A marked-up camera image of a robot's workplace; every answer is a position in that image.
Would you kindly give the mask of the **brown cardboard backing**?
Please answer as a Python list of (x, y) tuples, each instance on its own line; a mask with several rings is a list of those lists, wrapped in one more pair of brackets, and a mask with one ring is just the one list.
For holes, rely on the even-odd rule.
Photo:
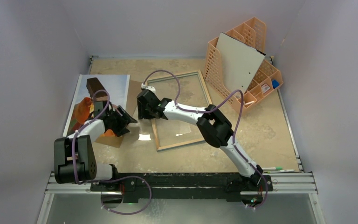
[[(135, 112), (135, 109), (137, 107), (137, 100), (136, 100), (136, 96), (141, 92), (140, 89), (141, 83), (134, 81), (134, 80), (130, 80), (129, 81), (129, 88), (128, 88), (128, 94), (127, 94), (127, 102), (126, 102), (126, 111), (132, 116)], [(104, 144), (110, 147), (116, 147), (116, 148), (120, 148), (124, 138), (128, 135), (129, 133), (117, 137), (117, 136), (100, 136), (97, 138), (96, 143), (100, 143), (100, 144)]]

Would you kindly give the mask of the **hot air balloon photo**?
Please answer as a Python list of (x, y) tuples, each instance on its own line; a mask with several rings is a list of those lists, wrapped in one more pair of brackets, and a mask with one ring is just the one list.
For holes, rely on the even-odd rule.
[(93, 117), (95, 101), (110, 101), (129, 112), (129, 87), (128, 74), (80, 75), (62, 135), (71, 135), (87, 119)]

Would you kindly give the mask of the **blue wooden picture frame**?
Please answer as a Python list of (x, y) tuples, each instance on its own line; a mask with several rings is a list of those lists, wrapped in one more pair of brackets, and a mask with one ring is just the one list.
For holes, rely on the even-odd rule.
[(200, 70), (179, 74), (155, 70), (142, 86), (170, 100), (163, 107), (165, 118), (151, 118), (158, 152), (204, 143), (196, 123), (212, 100)]

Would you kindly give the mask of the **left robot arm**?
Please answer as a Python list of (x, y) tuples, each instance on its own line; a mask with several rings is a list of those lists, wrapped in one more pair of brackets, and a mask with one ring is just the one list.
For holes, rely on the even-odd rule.
[(82, 184), (102, 181), (109, 191), (120, 186), (114, 165), (98, 164), (92, 147), (100, 135), (111, 130), (120, 137), (129, 133), (127, 126), (137, 121), (121, 106), (113, 107), (108, 101), (94, 104), (93, 117), (68, 137), (54, 141), (54, 177), (57, 183)]

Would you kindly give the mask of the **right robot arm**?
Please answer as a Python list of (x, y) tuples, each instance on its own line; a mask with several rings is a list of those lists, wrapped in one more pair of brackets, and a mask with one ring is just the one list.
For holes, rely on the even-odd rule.
[(237, 129), (232, 128), (229, 119), (217, 106), (183, 105), (169, 98), (159, 99), (149, 89), (143, 89), (138, 94), (137, 104), (139, 119), (178, 120), (197, 126), (205, 142), (222, 150), (235, 165), (247, 189), (254, 190), (261, 182), (267, 183), (261, 167), (250, 159), (236, 140)]

